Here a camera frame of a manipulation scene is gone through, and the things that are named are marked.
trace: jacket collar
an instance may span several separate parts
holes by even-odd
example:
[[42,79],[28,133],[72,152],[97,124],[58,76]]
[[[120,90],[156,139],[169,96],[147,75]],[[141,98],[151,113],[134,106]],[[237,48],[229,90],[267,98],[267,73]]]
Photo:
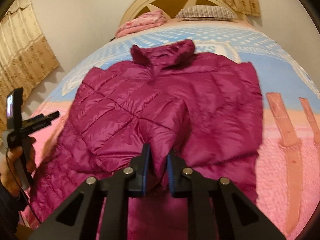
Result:
[[149,49],[141,49],[137,45],[133,45],[131,55],[133,62],[140,65],[169,67],[188,60],[194,55],[195,50],[193,41],[185,40]]

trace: cream headboard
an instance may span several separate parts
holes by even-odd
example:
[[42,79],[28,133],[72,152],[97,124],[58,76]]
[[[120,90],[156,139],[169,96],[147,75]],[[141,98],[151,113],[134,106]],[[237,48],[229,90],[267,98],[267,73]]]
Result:
[[126,11],[121,19],[120,25],[135,19],[143,13],[161,9],[165,12],[168,19],[174,18],[183,8],[188,8],[194,5],[216,5],[223,6],[234,12],[239,20],[248,22],[247,17],[234,11],[223,0],[136,0]]

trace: pillow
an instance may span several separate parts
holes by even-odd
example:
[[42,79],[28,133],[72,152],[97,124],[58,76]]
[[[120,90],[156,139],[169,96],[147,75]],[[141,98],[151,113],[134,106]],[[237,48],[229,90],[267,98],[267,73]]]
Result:
[[237,16],[229,9],[221,6],[212,5],[196,5],[193,7],[182,9],[176,18],[188,17],[206,17],[206,18],[222,18],[237,19]]
[[126,36],[131,33],[141,32],[154,27],[159,27],[167,22],[167,18],[162,10],[147,12],[140,15],[138,18],[122,24],[117,32],[116,38]]

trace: black cable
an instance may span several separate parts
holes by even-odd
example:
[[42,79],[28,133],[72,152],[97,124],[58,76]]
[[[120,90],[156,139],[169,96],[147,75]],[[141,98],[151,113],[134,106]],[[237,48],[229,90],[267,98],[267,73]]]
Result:
[[10,168],[10,165],[9,165],[9,157],[8,157],[9,149],[6,149],[6,150],[7,150],[7,152],[6,152],[6,154],[5,154],[5,157],[6,157],[6,160],[7,160],[7,166],[8,166],[8,168],[9,168],[9,171],[10,171],[12,177],[14,178],[15,182],[17,183],[18,187],[20,188],[21,195],[23,195],[24,199],[26,200],[27,205],[29,206],[32,214],[35,216],[35,218],[36,218],[36,220],[39,222],[39,224],[41,224],[40,219],[38,218],[38,216],[36,215],[36,213],[33,211],[32,207],[31,207],[31,204],[29,203],[28,199],[26,198],[23,188],[19,185],[18,181],[16,180],[15,176],[13,175],[13,172],[11,171],[11,168]]

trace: metal screw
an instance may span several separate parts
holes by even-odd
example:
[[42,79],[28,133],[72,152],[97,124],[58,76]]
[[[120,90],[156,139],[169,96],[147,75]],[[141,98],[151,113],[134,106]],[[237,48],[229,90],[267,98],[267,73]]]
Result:
[[182,173],[186,175],[191,175],[193,173],[193,170],[191,168],[184,168],[182,170]]
[[221,183],[222,185],[228,185],[228,184],[230,183],[230,179],[228,179],[228,178],[226,178],[226,177],[222,177],[222,178],[220,179],[220,183]]
[[86,183],[89,184],[89,185],[92,185],[92,184],[95,184],[97,181],[97,179],[95,177],[89,177],[86,179]]
[[131,168],[131,167],[124,168],[123,172],[124,172],[124,174],[129,175],[129,174],[132,174],[134,172],[134,169]]

